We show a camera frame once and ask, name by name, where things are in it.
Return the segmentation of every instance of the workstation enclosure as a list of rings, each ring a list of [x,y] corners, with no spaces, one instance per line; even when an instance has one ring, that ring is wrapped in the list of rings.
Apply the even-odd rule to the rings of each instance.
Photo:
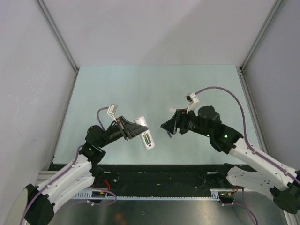
[[[97,110],[115,103],[118,116],[146,118],[155,148],[145,150],[139,138],[106,146],[100,164],[119,200],[68,208],[71,200],[50,224],[251,224],[243,208],[222,207],[206,183],[224,163],[250,168],[215,151],[206,137],[170,138],[160,128],[170,108],[186,108],[185,96],[208,86],[241,101],[253,145],[299,168],[299,60],[291,59],[300,33],[290,24],[300,19],[297,1],[36,0],[5,7],[0,144],[10,172],[1,174],[3,200],[12,203],[13,193],[43,171],[72,160],[98,123]],[[230,95],[208,90],[198,97],[242,133]],[[100,118],[105,127],[112,122],[105,112]],[[298,222],[260,194],[247,191],[246,198],[260,224]],[[240,192],[235,201],[242,203]],[[5,216],[9,207],[1,209]]]

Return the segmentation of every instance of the white device with display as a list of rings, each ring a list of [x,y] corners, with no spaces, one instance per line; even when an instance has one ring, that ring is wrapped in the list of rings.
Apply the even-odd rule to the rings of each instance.
[[[135,123],[139,124],[139,125],[142,125],[142,126],[148,127],[146,119],[143,116],[136,118]],[[150,150],[150,149],[153,149],[155,147],[155,143],[153,141],[153,138],[152,138],[152,135],[151,135],[151,132],[150,132],[149,129],[147,131],[141,133],[140,137],[142,139],[142,143],[145,146],[145,149]]]

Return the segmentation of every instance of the white tabletop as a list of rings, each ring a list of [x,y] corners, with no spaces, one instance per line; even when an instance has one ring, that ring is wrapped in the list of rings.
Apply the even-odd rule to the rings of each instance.
[[[123,115],[131,122],[136,117],[146,118],[156,146],[146,150],[140,137],[130,141],[121,138],[103,148],[107,153],[101,164],[242,164],[232,156],[214,150],[207,137],[188,132],[169,138],[160,128],[173,116],[169,108],[187,108],[185,96],[208,86],[229,89],[238,97],[245,110],[250,142],[259,147],[233,65],[81,67],[53,163],[71,161],[77,147],[84,144],[88,128],[98,124],[97,110],[114,103],[119,106],[116,116]],[[214,106],[224,124],[242,133],[241,113],[229,94],[221,90],[207,90],[198,98],[199,107]],[[100,118],[105,128],[112,122],[106,111],[100,113]]]

